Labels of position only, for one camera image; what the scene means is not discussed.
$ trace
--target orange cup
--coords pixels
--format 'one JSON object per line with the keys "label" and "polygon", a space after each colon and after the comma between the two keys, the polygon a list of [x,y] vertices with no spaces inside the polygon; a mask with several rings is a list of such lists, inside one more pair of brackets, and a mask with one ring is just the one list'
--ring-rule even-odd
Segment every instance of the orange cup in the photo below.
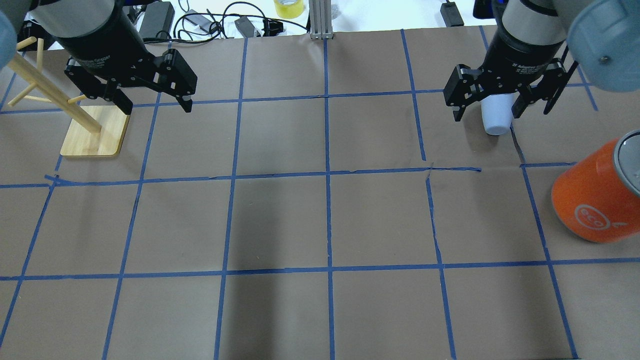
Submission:
{"label": "orange cup", "polygon": [[586,240],[610,243],[640,233],[640,129],[560,175],[551,199],[565,226]]}

